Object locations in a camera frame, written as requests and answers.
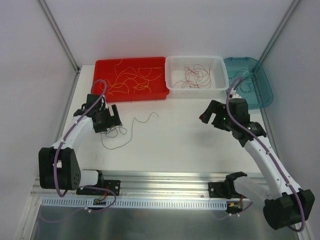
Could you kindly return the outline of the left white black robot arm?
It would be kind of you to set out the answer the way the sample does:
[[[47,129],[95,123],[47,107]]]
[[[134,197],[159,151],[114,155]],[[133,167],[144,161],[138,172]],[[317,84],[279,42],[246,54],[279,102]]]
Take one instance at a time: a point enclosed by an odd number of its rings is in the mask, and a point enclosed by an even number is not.
[[[86,102],[77,109],[67,132],[50,147],[38,153],[39,184],[42,189],[75,191],[86,187],[95,195],[105,189],[100,170],[80,168],[76,153],[89,134],[105,133],[122,126],[116,104],[107,105],[102,95],[88,94]]]

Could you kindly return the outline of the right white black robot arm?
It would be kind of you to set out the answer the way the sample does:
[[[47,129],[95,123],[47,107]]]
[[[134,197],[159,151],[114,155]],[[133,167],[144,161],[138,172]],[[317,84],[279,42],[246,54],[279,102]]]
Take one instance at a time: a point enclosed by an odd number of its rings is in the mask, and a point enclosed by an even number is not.
[[[228,99],[226,103],[212,100],[199,119],[215,128],[230,132],[257,164],[268,189],[253,182],[244,172],[226,175],[223,182],[208,183],[208,191],[221,198],[246,197],[262,207],[268,225],[278,230],[288,227],[302,232],[308,220],[315,196],[291,177],[274,152],[264,128],[251,121],[248,103],[243,98]]]

